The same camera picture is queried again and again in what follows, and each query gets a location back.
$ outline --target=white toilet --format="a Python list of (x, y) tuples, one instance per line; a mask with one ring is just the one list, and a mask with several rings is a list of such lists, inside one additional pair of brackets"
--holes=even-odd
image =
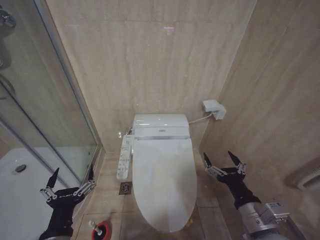
[(184, 114), (138, 114), (132, 134), (132, 182), (140, 212), (159, 231), (179, 231), (197, 197), (188, 120)]

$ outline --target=shower drain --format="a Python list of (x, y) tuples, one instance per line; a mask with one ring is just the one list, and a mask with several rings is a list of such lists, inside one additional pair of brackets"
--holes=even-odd
[(132, 187), (132, 182), (131, 181), (122, 182), (120, 184), (119, 195), (131, 194), (131, 187)]
[(22, 173), (24, 170), (26, 170), (26, 168), (27, 168), (27, 165), (22, 164), (16, 167), (14, 171), (19, 174), (19, 173)]

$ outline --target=robotic finger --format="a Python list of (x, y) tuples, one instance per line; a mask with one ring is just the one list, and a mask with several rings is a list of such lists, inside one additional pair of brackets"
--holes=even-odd
[(61, 189), (56, 192), (53, 187), (58, 178), (59, 168), (49, 178), (46, 187), (40, 190), (46, 203), (53, 209), (48, 228), (41, 234), (39, 240), (71, 239), (73, 229), (73, 212), (77, 204), (81, 203), (96, 186), (93, 165), (90, 167), (88, 181), (80, 187)]

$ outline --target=white power cord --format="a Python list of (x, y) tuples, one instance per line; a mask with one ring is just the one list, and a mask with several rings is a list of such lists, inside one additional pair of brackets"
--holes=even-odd
[(190, 121), (189, 124), (194, 124), (194, 123), (199, 122), (199, 121), (201, 121), (201, 120), (203, 120), (203, 119), (207, 119), (207, 118), (211, 117), (213, 114), (214, 114), (214, 112), (212, 111), (208, 116), (199, 118), (199, 119), (197, 119), (197, 120)]

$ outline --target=toilet seat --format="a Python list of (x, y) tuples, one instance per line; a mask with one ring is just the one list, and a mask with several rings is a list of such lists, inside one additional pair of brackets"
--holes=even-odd
[(141, 214), (159, 231), (182, 229), (197, 197), (191, 139), (135, 139), (133, 149), (132, 182)]

